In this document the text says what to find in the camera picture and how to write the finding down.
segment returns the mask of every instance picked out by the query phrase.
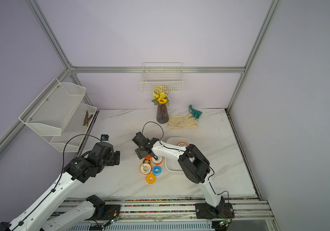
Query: robotic arm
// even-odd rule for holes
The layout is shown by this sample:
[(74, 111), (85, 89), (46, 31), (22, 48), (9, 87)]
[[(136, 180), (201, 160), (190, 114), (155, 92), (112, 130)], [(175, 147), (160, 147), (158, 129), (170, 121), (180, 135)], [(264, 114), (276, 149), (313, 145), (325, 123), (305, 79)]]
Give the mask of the robotic arm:
[[(111, 144), (103, 141), (96, 143), (91, 151), (72, 159), (49, 189), (21, 215), (10, 223), (1, 222), (0, 231), (64, 231), (86, 219), (115, 220), (120, 205), (105, 205), (103, 200), (92, 195), (74, 209), (47, 221), (58, 206), (89, 177), (95, 177), (105, 166), (119, 163), (120, 152), (114, 152)], [(116, 212), (106, 214), (112, 209)]]
[[(195, 204), (197, 218), (234, 218), (232, 205), (225, 203), (224, 198), (214, 192), (212, 181), (209, 180), (210, 163), (195, 145), (180, 147), (163, 143), (157, 138), (149, 140), (141, 132), (132, 140), (138, 146), (135, 152), (140, 159), (151, 155), (155, 159), (163, 156), (177, 160), (186, 177), (199, 184), (206, 203)], [(91, 151), (72, 159), (49, 189), (21, 215), (10, 223), (1, 222), (0, 231), (64, 231), (86, 219), (109, 220), (104, 227), (113, 223), (118, 219), (120, 205), (105, 205), (96, 195), (56, 218), (47, 219), (89, 177), (95, 177), (105, 166), (119, 163), (120, 152), (114, 152), (111, 144), (105, 141), (96, 143)]]
[(175, 146), (160, 142), (157, 138), (149, 140), (141, 132), (138, 132), (132, 141), (138, 146), (135, 150), (139, 159), (151, 155), (157, 159), (158, 156), (163, 156), (178, 161), (186, 177), (199, 184), (202, 193), (205, 196), (206, 204), (200, 204), (200, 209), (197, 209), (196, 214), (198, 218), (222, 218), (224, 217), (225, 209), (231, 207), (230, 204), (225, 204), (224, 198), (216, 194), (212, 188), (212, 180), (209, 180), (210, 167), (209, 161), (198, 150), (195, 145), (189, 145), (188, 147)]

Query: workbench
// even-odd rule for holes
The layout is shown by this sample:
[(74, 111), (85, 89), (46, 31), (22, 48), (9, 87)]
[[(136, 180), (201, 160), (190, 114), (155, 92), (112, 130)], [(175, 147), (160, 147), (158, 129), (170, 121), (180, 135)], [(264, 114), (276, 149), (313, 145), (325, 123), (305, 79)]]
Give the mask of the workbench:
[[(171, 129), (162, 124), (166, 142), (170, 137), (185, 137), (204, 154), (215, 170), (211, 177), (216, 193), (224, 190), (230, 197), (256, 198), (255, 189), (246, 169), (241, 152), (224, 109), (201, 109), (199, 127), (192, 129)], [(168, 110), (169, 115), (187, 115), (188, 109)], [(90, 135), (109, 135), (109, 143), (115, 151), (121, 152), (120, 164), (106, 166), (96, 177), (89, 178), (69, 198), (86, 198), (93, 194), (105, 198), (155, 199), (203, 197), (199, 186), (186, 178), (184, 173), (169, 172), (165, 161), (160, 165), (161, 174), (153, 184), (146, 182), (140, 173), (140, 160), (135, 153), (138, 148), (132, 141), (148, 121), (156, 122), (156, 109), (100, 110)], [(149, 139), (162, 136), (160, 127), (148, 123), (143, 135)], [(98, 142), (89, 137), (83, 152), (89, 151)]]

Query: vase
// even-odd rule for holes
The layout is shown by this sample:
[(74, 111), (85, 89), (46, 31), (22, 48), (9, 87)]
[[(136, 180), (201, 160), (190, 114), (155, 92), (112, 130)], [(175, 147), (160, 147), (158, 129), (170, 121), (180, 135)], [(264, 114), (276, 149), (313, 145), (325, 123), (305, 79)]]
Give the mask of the vase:
[(168, 109), (165, 104), (157, 105), (156, 120), (159, 123), (167, 123), (169, 120)]

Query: white container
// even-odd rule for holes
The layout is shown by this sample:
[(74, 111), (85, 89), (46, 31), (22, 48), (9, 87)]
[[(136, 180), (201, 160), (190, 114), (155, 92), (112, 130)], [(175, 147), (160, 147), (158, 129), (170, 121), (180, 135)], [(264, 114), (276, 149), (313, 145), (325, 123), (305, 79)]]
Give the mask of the white container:
[(54, 81), (58, 82), (57, 85), (34, 112), (25, 121), (19, 117), (40, 136), (61, 136), (85, 96), (85, 87)]
[[(190, 145), (190, 141), (184, 137), (171, 137), (166, 143), (170, 145), (178, 145), (179, 143), (185, 143), (187, 146)], [(165, 168), (170, 172), (182, 173), (183, 170), (179, 165), (178, 161), (165, 158)]]
[[(70, 119), (70, 122), (66, 126), (65, 130), (62, 132), (61, 136), (54, 136), (49, 142), (54, 148), (58, 151), (63, 152), (66, 142), (72, 137), (79, 134), (86, 134), (89, 128), (89, 125), (93, 121), (94, 114), (96, 113), (97, 108), (87, 105), (79, 104), (77, 110)], [(83, 125), (85, 114), (88, 111), (88, 117), (93, 115), (89, 120), (88, 126)], [(66, 146), (65, 152), (77, 152), (81, 143), (83, 142), (85, 136), (77, 136), (72, 139)]]

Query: white wire basket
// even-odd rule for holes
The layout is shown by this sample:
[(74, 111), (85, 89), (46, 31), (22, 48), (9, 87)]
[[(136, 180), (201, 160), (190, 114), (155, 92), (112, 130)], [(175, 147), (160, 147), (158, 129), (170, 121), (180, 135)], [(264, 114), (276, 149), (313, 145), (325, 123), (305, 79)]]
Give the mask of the white wire basket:
[(85, 95), (85, 87), (59, 82), (25, 121), (40, 136), (61, 136)]
[(163, 86), (168, 92), (183, 91), (182, 67), (152, 68), (144, 67), (141, 88), (144, 93), (152, 93), (156, 86)]
[[(89, 120), (88, 125), (84, 124), (85, 114), (88, 111), (88, 117), (91, 115), (92, 118)], [(87, 130), (93, 121), (94, 114), (96, 113), (97, 108), (87, 105), (79, 104), (78, 109), (75, 111), (71, 117), (70, 122), (66, 126), (65, 130), (62, 132), (61, 136), (54, 136), (49, 142), (54, 148), (59, 152), (63, 152), (64, 147), (72, 137), (79, 134), (86, 134)], [(73, 138), (66, 146), (65, 152), (77, 152), (81, 143), (83, 142), (85, 136), (77, 136)]]

